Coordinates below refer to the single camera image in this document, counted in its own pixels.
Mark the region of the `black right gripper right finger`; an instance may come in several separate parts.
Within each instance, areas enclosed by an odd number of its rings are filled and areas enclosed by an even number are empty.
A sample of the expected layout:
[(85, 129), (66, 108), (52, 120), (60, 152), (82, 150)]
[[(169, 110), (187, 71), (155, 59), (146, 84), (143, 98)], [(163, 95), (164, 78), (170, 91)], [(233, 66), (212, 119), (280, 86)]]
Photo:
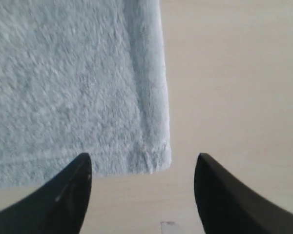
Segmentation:
[(194, 196), (207, 234), (293, 234), (293, 214), (250, 189), (207, 153), (200, 153)]

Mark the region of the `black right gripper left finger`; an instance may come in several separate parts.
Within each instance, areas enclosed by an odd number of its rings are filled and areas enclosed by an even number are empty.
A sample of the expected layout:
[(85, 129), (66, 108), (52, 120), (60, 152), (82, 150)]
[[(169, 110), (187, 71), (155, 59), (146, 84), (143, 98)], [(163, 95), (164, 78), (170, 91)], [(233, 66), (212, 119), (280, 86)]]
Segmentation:
[(78, 234), (92, 186), (88, 153), (27, 197), (0, 211), (0, 234)]

